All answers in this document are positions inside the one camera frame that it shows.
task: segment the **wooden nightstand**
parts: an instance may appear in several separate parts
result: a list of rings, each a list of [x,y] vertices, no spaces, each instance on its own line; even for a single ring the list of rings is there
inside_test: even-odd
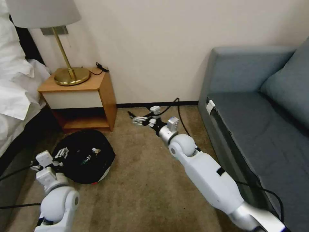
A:
[[[89,70],[101,72],[98,68]],[[98,76],[91,74],[88,81],[73,86],[57,85],[54,74],[38,91],[65,133],[87,128],[113,131],[117,108],[109,73],[103,72]]]

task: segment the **white wall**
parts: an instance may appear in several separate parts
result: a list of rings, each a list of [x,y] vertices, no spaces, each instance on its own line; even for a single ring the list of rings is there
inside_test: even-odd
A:
[[[117,103],[198,100],[210,50],[299,45],[308,0],[75,0],[82,20],[61,36],[73,66],[108,66]],[[31,30],[52,71],[65,63],[53,36]]]

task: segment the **power cord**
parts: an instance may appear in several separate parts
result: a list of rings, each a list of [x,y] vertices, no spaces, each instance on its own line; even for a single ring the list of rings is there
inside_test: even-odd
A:
[[[29,166],[26,166],[26,167],[23,167],[21,169],[18,169],[18,170],[14,171],[14,172],[11,172],[10,174],[7,174],[4,177],[1,177],[0,181],[4,180],[6,178],[9,178],[10,176],[15,175],[15,174],[17,174],[19,172],[25,171],[25,170],[31,168],[32,166],[33,166],[33,164],[31,164]],[[21,208],[21,207],[39,206],[39,205],[41,205],[41,204],[40,203],[32,203],[32,204],[23,204],[23,205],[0,206],[0,209]]]
[[[265,188],[262,188],[262,187],[259,187],[257,185],[251,185],[251,184],[248,184],[248,183],[245,183],[245,182],[241,182],[241,181],[235,181],[237,184],[241,184],[241,185],[246,185],[250,188],[255,188],[255,189],[259,189],[259,190],[262,190],[264,192],[268,192],[270,194],[272,194],[274,197],[277,198],[278,202],[279,202],[279,205],[280,205],[280,220],[282,221],[282,223],[284,223],[284,205],[283,205],[283,202],[281,200],[281,198],[273,191],[270,191],[268,189],[265,189]]]
[[[179,101],[180,101],[179,98],[176,98],[173,102],[176,102],[176,101],[179,102]],[[160,115],[164,114],[171,106],[172,106],[172,105],[168,106],[162,113],[157,114],[156,116],[160,116]],[[184,125],[184,123],[183,123],[183,120],[182,120],[182,118],[181,118],[179,104],[177,105],[177,110],[178,110],[179,119],[180,119],[180,121],[181,121],[181,124],[182,124],[184,130],[186,131],[187,135],[189,135],[189,136],[191,137],[190,133],[188,132],[188,130],[187,130],[187,128],[185,127],[185,125]],[[278,202],[279,202],[279,205],[280,205],[280,220],[282,221],[282,223],[284,222],[284,206],[283,206],[283,202],[282,202],[281,198],[280,198],[276,193],[274,193],[273,191],[270,191],[270,190],[268,190],[268,189],[259,187],[259,186],[257,186],[257,185],[251,185],[251,184],[248,184],[248,183],[245,183],[245,182],[241,182],[241,181],[235,181],[235,182],[236,182],[237,184],[246,185],[246,186],[248,186],[248,187],[250,187],[250,188],[253,188],[253,189],[255,188],[255,189],[262,190],[262,191],[264,191],[264,192],[268,192],[268,193],[272,194],[273,196],[275,196],[275,197],[277,198]]]
[[[40,206],[41,203],[32,203],[32,204],[23,204],[23,205],[12,205],[12,206],[0,206],[0,209],[9,209],[9,208],[22,208],[28,206]]]
[[[29,165],[29,166],[23,167],[23,168],[21,168],[21,169],[18,169],[18,170],[14,171],[14,172],[12,172],[12,173],[10,173],[10,174],[7,174],[7,175],[5,175],[4,177],[1,177],[1,178],[0,178],[0,181],[4,180],[4,179],[6,179],[6,178],[9,178],[10,176],[15,175],[15,174],[17,174],[17,173],[19,173],[19,172],[21,172],[21,171],[27,170],[27,169],[31,168],[32,166],[33,166],[33,165]]]
[[[103,66],[101,64],[99,64],[98,62],[96,62],[96,66],[97,66],[97,68],[101,69],[101,72],[100,73],[93,73],[92,71],[89,70],[89,72],[91,72],[93,75],[98,76],[98,75],[102,74],[102,72],[109,73],[109,70],[103,68]]]

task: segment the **white lamp shade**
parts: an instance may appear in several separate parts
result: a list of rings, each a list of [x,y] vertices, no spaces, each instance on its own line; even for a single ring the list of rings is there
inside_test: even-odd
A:
[[[55,27],[81,19],[74,0],[6,0],[15,26]]]

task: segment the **black baseboard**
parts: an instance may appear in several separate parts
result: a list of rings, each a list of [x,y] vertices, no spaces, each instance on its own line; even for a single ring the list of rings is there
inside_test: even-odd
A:
[[[197,105],[199,101],[168,101],[168,102],[147,102],[147,103],[124,103],[117,104],[117,108],[133,108],[133,107],[152,107],[152,106],[177,106],[177,105]]]

